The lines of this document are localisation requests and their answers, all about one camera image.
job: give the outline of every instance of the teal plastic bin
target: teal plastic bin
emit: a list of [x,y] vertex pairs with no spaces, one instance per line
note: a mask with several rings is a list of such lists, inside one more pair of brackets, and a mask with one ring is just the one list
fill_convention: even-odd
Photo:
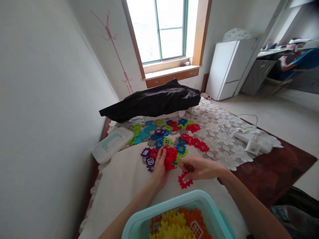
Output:
[[212,238],[237,239],[225,214],[217,209],[214,200],[202,190],[191,191],[135,213],[127,221],[122,239],[148,238],[152,217],[180,207],[201,210],[206,230]]

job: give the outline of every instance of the cable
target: cable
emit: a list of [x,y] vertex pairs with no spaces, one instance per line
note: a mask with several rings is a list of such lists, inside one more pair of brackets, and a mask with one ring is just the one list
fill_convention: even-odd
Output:
[[[233,118],[235,118],[235,117],[238,116],[238,115],[248,115],[248,114],[237,114],[237,115],[234,115],[234,117],[232,117],[231,119],[229,119],[228,122],[230,122]],[[249,115],[249,116],[255,116],[255,117],[256,117],[256,123],[255,123],[255,125],[252,125],[252,126],[250,126],[250,127],[238,128],[238,129],[228,129],[228,128],[225,128],[225,127],[224,127],[224,124],[226,124],[226,123],[223,123],[223,124],[222,124],[222,127],[223,127],[224,129],[228,129],[228,130],[230,130],[230,131],[238,131],[238,130],[241,130],[241,129],[254,130],[254,129],[256,129],[256,127],[257,127],[258,117],[257,117],[256,115]]]
[[[204,110],[202,112],[199,109],[198,109],[198,111],[199,111],[198,113],[193,111],[193,109],[197,109],[197,108],[200,108],[200,107],[204,107]],[[186,114],[187,111],[189,112],[189,109],[187,109],[186,112],[185,112],[185,115],[187,115],[187,116],[188,115],[200,115],[200,114],[202,114],[202,113],[204,113],[206,111],[206,106],[197,105],[197,106],[192,107],[191,109],[192,109],[192,114]]]

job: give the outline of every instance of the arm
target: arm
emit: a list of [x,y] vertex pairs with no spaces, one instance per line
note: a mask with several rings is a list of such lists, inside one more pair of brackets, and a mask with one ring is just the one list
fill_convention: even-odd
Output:
[[295,66],[297,66],[297,65],[294,64],[293,62],[287,65],[286,59],[287,59],[286,56],[282,56],[281,58],[279,58],[281,71],[283,71],[283,72],[288,71],[288,70],[290,70],[291,68],[294,68]]
[[165,186],[169,172],[165,171],[164,161],[166,157],[165,144],[160,148],[155,161],[154,172],[149,183],[135,196],[130,204],[117,216],[109,227],[100,235],[99,239],[121,238],[126,222],[130,217],[152,203],[157,193]]
[[271,212],[222,164],[200,157],[182,158],[186,179],[212,179],[219,177],[242,214],[249,231],[255,238],[291,238]]

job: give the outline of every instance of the white refrigerator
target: white refrigerator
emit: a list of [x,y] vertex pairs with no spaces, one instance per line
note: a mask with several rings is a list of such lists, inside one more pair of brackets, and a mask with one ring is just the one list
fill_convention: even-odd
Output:
[[258,38],[216,44],[206,93],[214,100],[232,97],[257,45]]

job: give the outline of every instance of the plastic box lid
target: plastic box lid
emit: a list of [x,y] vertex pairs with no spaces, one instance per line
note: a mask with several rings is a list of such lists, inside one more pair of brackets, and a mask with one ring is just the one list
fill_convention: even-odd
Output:
[[134,133],[127,128],[119,127],[93,149],[92,154],[99,164],[109,161],[125,144],[134,137]]
[[124,227],[122,239],[148,238],[152,217],[180,207],[201,210],[206,230],[212,238],[237,239],[225,214],[217,209],[213,199],[202,190],[191,191],[135,213]]

